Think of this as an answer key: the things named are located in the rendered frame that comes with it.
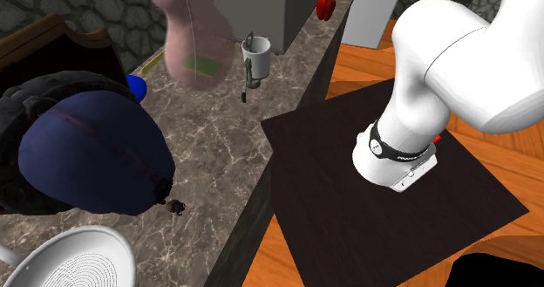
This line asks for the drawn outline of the green sponge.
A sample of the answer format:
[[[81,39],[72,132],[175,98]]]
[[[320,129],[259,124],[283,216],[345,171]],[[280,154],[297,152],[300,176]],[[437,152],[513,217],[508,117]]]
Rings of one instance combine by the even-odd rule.
[[[211,77],[213,77],[222,68],[221,62],[198,55],[187,56],[183,65],[188,70]]]

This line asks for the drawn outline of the pink translucent vase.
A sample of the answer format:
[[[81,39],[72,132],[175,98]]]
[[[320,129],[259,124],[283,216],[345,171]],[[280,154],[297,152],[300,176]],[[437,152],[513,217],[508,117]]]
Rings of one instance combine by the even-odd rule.
[[[219,35],[219,21],[213,0],[153,0],[166,17],[165,62],[170,77],[182,89],[207,91],[217,87],[229,74],[235,58],[235,43]],[[189,55],[198,55],[222,63],[213,76],[184,67]]]

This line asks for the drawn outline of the white mug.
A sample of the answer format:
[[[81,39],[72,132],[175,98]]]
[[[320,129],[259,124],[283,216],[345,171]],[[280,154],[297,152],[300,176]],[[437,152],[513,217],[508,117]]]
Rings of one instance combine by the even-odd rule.
[[[251,60],[253,79],[265,79],[269,75],[271,43],[267,38],[253,36],[251,50],[247,49],[246,41],[241,44],[243,59]]]

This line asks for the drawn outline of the grey green kitchen tool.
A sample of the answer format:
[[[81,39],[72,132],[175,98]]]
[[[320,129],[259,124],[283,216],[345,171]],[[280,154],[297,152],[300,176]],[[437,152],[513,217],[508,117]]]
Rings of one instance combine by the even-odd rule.
[[[242,42],[242,51],[245,52],[254,52],[252,49],[252,44],[254,40],[254,33],[251,31]],[[247,102],[247,90],[248,89],[257,89],[261,85],[259,79],[254,79],[252,74],[252,60],[250,57],[244,58],[244,68],[245,68],[245,83],[241,93],[241,101],[243,103]]]

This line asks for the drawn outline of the dark wooden robot stand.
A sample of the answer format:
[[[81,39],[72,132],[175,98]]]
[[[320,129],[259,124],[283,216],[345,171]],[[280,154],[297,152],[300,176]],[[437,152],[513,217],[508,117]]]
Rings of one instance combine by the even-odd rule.
[[[397,287],[526,214],[450,133],[438,162],[398,193],[362,177],[356,137],[391,81],[264,120],[271,201],[305,287]]]

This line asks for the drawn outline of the dark wooden chair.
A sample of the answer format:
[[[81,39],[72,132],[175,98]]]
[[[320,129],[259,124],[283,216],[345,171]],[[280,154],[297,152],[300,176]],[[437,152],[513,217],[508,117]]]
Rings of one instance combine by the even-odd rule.
[[[95,72],[127,85],[118,50],[104,28],[79,33],[51,13],[0,39],[0,95],[12,86],[61,71]]]

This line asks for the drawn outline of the red bell pepper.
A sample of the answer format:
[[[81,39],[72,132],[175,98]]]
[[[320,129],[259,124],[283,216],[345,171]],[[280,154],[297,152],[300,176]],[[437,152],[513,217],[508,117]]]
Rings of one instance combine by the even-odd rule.
[[[316,15],[319,20],[328,21],[336,8],[336,0],[317,0]]]

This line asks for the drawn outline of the white refrigerator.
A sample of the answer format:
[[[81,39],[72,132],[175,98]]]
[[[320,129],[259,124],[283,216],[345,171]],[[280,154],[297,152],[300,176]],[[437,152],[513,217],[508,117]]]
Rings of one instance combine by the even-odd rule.
[[[353,0],[342,43],[377,49],[398,0]]]

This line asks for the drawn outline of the white perforated colander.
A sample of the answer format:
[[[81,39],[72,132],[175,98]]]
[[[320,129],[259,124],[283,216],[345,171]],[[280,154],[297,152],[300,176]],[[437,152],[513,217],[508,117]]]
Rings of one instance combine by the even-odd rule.
[[[52,237],[28,256],[0,244],[15,269],[3,287],[136,287],[131,244],[115,229],[88,225]]]

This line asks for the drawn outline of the blue ball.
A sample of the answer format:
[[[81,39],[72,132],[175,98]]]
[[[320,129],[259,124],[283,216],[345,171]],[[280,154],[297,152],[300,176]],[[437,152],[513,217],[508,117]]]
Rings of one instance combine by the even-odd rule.
[[[147,93],[146,81],[139,76],[129,74],[126,75],[126,80],[130,91],[135,95],[138,102],[141,102]]]

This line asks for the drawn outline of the grey cabinet box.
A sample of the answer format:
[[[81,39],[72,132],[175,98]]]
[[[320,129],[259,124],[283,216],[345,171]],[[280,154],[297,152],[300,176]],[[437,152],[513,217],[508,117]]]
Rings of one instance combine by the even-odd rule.
[[[241,42],[252,32],[268,38],[271,51],[288,50],[311,14],[317,0],[213,0],[218,10],[216,32]]]

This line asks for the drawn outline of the dark blue rounded bag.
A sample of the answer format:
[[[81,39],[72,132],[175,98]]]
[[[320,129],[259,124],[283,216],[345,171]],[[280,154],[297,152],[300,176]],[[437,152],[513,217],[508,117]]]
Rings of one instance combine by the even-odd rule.
[[[140,215],[165,203],[174,173],[155,121],[103,75],[47,74],[0,96],[0,207],[9,212]]]

